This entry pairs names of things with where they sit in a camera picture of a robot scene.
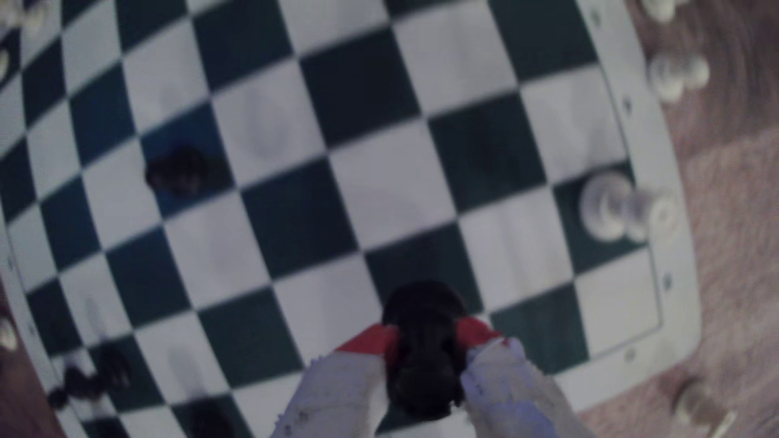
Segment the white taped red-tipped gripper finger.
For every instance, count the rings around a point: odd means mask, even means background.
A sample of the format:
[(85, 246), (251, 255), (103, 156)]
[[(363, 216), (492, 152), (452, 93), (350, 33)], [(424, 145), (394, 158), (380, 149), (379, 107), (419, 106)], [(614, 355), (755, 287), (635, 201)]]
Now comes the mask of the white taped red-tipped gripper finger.
[(312, 361), (271, 437), (374, 437), (389, 409), (399, 332), (373, 324)]
[(477, 437), (594, 436), (517, 338), (468, 316), (456, 322), (456, 341), (465, 351), (461, 384)]

